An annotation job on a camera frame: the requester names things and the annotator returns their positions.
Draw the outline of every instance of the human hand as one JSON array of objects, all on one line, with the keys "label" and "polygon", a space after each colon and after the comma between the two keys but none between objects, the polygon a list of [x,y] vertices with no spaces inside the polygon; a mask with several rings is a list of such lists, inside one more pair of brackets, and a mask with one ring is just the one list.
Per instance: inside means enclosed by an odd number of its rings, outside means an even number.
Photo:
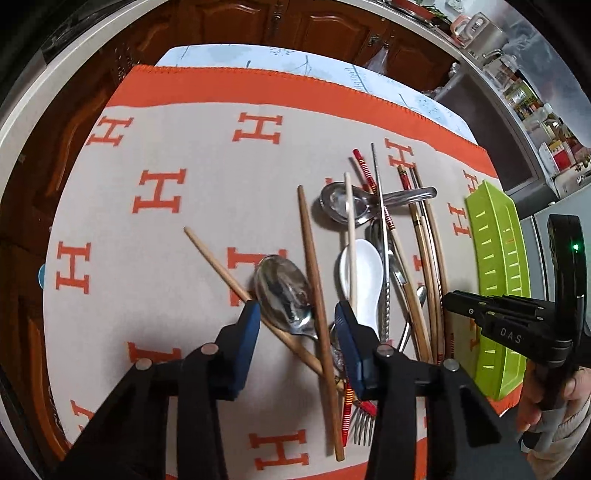
[{"label": "human hand", "polygon": [[[544,398],[544,387],[536,378],[535,363],[527,362],[521,399],[517,408],[517,430],[524,432],[540,421],[542,412],[538,403]],[[564,420],[575,415],[585,405],[591,395],[591,369],[582,368],[569,379],[562,392],[563,398],[568,402]]]}]

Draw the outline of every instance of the stainless steel counter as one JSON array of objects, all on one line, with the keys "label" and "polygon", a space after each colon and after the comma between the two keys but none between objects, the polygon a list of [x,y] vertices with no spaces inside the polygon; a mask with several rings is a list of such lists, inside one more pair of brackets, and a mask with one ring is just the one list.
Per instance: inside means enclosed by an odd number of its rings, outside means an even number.
[{"label": "stainless steel counter", "polygon": [[521,120],[470,54],[452,45],[437,29],[429,29],[383,4],[373,0],[338,1],[408,28],[460,63],[458,74],[436,100],[460,115],[478,144],[487,149],[505,191],[517,205],[520,218],[532,215],[558,199],[554,182],[543,167]]}]

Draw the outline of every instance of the table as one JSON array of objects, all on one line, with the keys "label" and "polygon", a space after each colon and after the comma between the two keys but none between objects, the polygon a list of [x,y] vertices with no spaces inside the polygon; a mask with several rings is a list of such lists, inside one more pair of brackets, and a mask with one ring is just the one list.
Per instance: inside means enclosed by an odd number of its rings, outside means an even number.
[{"label": "table", "polygon": [[[463,199],[484,179],[499,182],[474,143],[409,109],[309,76],[134,68],[80,152],[47,253],[47,365],[67,438],[76,439],[136,359],[180,358],[236,321],[237,298],[185,237],[185,225],[245,285],[264,254],[279,252],[304,269],[296,195],[302,184],[332,316],[343,229],[318,214],[315,200],[344,171],[361,183],[349,157],[354,148],[368,157],[371,142],[386,191],[401,188],[393,167],[410,163],[438,188],[433,208],[450,288],[476,291]],[[412,221],[405,209],[391,213],[418,283]],[[362,229],[357,234],[363,237]],[[456,351],[469,364],[475,332],[460,322]],[[392,338],[402,327],[394,304]],[[418,403],[421,478],[426,430]],[[350,445],[346,460],[335,462],[317,377],[264,327],[246,388],[236,402],[220,402],[219,414],[232,480],[364,475],[369,449]],[[174,404],[170,416],[167,472],[175,475]]]},{"label": "table", "polygon": [[276,70],[326,80],[406,107],[476,144],[467,123],[447,107],[384,75],[314,53],[261,45],[189,45],[171,48],[156,65]]}]

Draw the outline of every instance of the wooden cabinet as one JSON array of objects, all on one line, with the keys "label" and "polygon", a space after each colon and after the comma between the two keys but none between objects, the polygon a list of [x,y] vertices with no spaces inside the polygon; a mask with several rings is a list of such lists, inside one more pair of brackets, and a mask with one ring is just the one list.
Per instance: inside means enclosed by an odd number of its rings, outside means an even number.
[{"label": "wooden cabinet", "polygon": [[45,257],[76,157],[116,84],[100,52],[66,83],[33,129],[0,206],[0,237]]},{"label": "wooden cabinet", "polygon": [[133,65],[154,64],[175,46],[210,43],[280,46],[357,65],[388,43],[387,76],[419,91],[441,85],[453,62],[419,35],[335,0],[169,0],[96,52],[37,122],[0,203],[0,364],[27,416],[38,420],[33,433],[39,442],[47,440],[42,455],[49,463],[66,447],[51,415],[43,415],[51,405],[41,365],[37,272],[66,180],[100,113]]},{"label": "wooden cabinet", "polygon": [[183,45],[274,44],[286,6],[287,0],[180,0],[178,37]]},{"label": "wooden cabinet", "polygon": [[169,0],[138,18],[102,49],[119,83],[134,65],[155,65],[169,49],[181,45],[177,35],[177,0]]},{"label": "wooden cabinet", "polygon": [[386,75],[423,92],[445,84],[454,58],[416,33],[393,25],[386,34]]},{"label": "wooden cabinet", "polygon": [[291,0],[277,45],[359,64],[371,58],[388,26],[378,15],[341,2]]}]

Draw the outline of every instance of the metal spoon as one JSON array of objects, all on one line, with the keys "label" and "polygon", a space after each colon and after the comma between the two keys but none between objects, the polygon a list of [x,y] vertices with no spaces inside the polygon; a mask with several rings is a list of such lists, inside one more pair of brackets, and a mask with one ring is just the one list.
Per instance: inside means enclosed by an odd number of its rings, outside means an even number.
[{"label": "metal spoon", "polygon": [[[434,187],[423,187],[414,190],[384,194],[384,203],[388,208],[408,205],[435,198],[437,190]],[[329,183],[320,192],[320,206],[335,222],[347,225],[345,184],[341,181]],[[353,187],[353,205],[355,206],[355,225],[363,225],[379,214],[378,199],[375,195]]]},{"label": "metal spoon", "polygon": [[[263,315],[277,328],[318,341],[312,309],[312,290],[306,276],[290,260],[269,255],[256,266],[256,297]],[[344,369],[343,355],[332,348],[335,367]]]}]

